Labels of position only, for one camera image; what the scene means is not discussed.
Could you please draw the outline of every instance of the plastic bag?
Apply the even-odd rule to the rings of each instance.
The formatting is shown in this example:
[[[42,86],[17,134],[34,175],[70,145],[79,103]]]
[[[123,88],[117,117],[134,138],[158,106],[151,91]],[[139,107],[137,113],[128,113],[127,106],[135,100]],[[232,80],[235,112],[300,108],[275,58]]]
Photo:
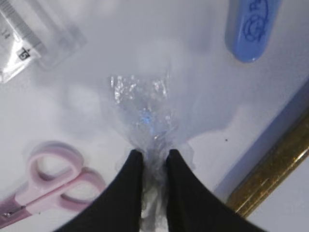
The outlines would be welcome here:
[[[112,93],[110,117],[134,148],[144,155],[141,228],[153,232],[166,224],[168,189],[164,164],[169,150],[179,149],[183,144],[180,134],[185,131],[183,125],[188,122],[189,114],[182,114],[169,73],[112,76],[109,82]],[[192,150],[187,149],[185,155],[192,166]]]
[[[51,1],[0,0],[0,83],[38,59],[53,67],[79,47]]]

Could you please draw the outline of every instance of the blue object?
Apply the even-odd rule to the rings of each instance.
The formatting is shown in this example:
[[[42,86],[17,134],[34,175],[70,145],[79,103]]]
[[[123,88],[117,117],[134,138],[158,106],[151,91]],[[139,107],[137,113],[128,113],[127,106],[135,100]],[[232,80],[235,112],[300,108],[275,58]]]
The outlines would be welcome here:
[[[230,50],[238,60],[252,62],[263,54],[280,3],[281,0],[239,0],[230,44]]]

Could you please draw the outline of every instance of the plastic package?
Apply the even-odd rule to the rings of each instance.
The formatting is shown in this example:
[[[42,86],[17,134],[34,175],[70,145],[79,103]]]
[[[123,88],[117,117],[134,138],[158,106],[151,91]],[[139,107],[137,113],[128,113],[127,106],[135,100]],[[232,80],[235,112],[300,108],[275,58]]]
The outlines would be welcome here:
[[[179,149],[183,143],[184,114],[175,101],[176,92],[171,93],[173,88],[169,73],[112,76],[109,81],[113,103],[110,117],[134,148],[144,155],[141,228],[147,232],[155,231],[155,228],[165,225],[167,183],[164,164],[169,150]],[[192,150],[187,150],[185,154],[190,165]]]
[[[55,1],[0,0],[0,83],[6,83],[33,61],[45,68],[80,47]]]

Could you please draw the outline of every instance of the scissors handle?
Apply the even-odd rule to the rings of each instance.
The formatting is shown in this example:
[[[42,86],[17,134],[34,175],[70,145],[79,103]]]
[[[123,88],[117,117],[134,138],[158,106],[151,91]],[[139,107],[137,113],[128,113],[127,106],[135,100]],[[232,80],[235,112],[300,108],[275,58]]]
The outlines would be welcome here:
[[[77,178],[27,205],[26,210],[31,214],[36,214],[50,208],[61,208],[80,212],[88,207],[91,202],[68,198],[64,195],[68,190],[79,185],[90,185],[97,191],[97,195],[100,195],[105,189],[105,183],[101,176],[94,171],[82,169],[82,172]]]
[[[40,175],[38,160],[46,157],[62,160],[70,169],[55,179],[43,179]],[[29,158],[27,163],[26,174],[28,177],[28,186],[25,190],[16,194],[15,200],[21,205],[26,205],[40,198],[75,179],[80,174],[82,166],[82,158],[66,147],[59,145],[38,150]]]

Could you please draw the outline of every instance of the gold object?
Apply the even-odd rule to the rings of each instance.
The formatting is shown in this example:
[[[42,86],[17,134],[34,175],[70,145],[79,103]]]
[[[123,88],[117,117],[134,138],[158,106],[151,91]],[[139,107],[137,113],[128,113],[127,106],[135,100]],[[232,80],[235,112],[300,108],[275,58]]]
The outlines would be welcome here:
[[[309,110],[233,191],[227,205],[247,217],[309,155]]]

